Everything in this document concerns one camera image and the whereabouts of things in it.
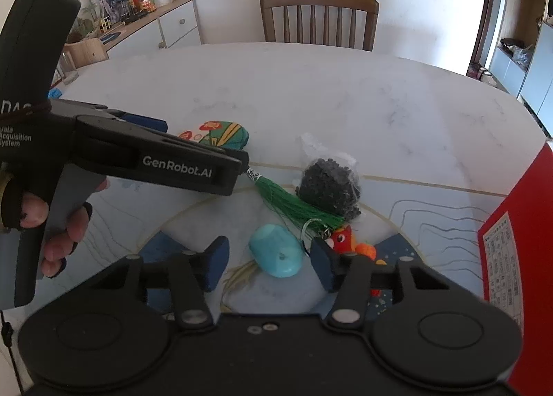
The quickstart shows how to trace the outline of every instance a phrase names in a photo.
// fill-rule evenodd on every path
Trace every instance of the toy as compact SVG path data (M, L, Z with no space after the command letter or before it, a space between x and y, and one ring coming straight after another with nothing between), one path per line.
M207 121L198 128L198 131L184 131L179 137L203 145L236 150L243 149L250 138L246 129L230 121Z
M298 239L285 227L265 224L248 243L255 262L274 277L291 277L303 264L303 250Z
M348 224L345 227L336 229L330 238L327 238L326 243L338 254L344 254L345 252L356 252L357 254L366 255L370 257L372 261L375 261L377 265L385 265L386 262L377 259L377 250L374 246L367 243L357 243L355 235L351 230L351 226ZM371 296L380 296L380 290L371 290Z
M319 158L303 172L296 194L306 203L344 217L346 222L361 214L356 206L361 194L358 178L352 169L331 158Z
M111 28L111 21L109 16L100 19L100 32L102 34L108 32L110 28Z

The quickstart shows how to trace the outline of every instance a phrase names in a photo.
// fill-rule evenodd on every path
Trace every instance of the red cartoon character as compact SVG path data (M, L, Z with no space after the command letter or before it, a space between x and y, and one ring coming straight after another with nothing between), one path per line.
M357 243L355 235L351 230L351 226L336 229L330 238L326 239L326 243L338 252L338 254L344 254L344 252L356 252L357 254L366 255L370 257L372 261L376 261L377 265L385 265L386 262L377 259L377 250L374 246L367 243ZM371 296L380 296L380 290L371 290Z

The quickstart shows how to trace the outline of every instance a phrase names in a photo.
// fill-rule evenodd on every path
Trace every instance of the glass jar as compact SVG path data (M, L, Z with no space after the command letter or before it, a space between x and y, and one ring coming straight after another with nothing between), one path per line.
M153 12L156 10L156 1L142 0L142 8L146 9L148 12Z
M60 60L57 62L57 71L62 77L65 85L71 84L78 77L78 71L69 51L63 51Z

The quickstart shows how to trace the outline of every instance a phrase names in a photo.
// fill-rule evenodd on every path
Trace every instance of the hand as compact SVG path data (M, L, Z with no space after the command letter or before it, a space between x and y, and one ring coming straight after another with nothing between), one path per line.
M97 192L110 186L109 181L103 181ZM32 193L24 193L21 202L21 227L30 229L40 226L48 217L48 204ZM65 266L64 258L73 252L74 245L85 236L88 227L88 212L81 207L74 212L67 222L67 230L53 236L44 245L44 260L40 265L42 273L47 277L56 276Z

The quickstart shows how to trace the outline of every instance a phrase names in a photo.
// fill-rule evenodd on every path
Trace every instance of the blue toy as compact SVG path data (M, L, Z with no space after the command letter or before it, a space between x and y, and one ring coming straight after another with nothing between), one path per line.
M248 246L259 268L271 276L290 277L301 269L303 250L300 242L282 226L261 226L253 233Z

